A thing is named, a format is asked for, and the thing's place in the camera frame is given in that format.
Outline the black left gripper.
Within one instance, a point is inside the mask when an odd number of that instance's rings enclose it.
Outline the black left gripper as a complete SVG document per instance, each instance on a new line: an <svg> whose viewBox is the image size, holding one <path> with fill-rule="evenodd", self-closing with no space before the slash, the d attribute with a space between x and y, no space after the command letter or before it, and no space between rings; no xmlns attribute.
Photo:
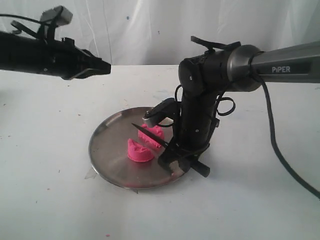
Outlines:
<svg viewBox="0 0 320 240"><path fill-rule="evenodd" d="M87 49L77 47L72 38L64 37L56 43L51 54L50 73L52 75L64 80L72 80L111 73L110 63L96 57Z"/></svg>

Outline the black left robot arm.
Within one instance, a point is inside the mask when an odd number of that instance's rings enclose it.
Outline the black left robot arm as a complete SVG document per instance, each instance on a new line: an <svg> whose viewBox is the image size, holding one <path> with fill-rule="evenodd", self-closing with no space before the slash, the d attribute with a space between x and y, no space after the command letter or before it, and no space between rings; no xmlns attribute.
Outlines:
<svg viewBox="0 0 320 240"><path fill-rule="evenodd" d="M1 32L0 69L72 80L109 75L111 64L76 47L71 38L51 41Z"/></svg>

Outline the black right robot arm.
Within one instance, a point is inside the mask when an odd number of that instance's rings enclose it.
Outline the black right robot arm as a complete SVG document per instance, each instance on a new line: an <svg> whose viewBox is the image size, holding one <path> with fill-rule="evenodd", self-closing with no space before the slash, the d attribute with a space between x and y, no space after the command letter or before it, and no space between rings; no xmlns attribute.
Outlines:
<svg viewBox="0 0 320 240"><path fill-rule="evenodd" d="M170 170L178 162L184 170L195 169L203 176L209 168L199 162L209 147L218 125L218 102L225 92L252 92L259 79L278 83L318 83L320 44L306 43L272 51L262 51L240 42L210 42L195 36L191 41L204 46L202 55L185 58L178 67L181 101L166 100L166 116L173 120L173 137L158 158Z"/></svg>

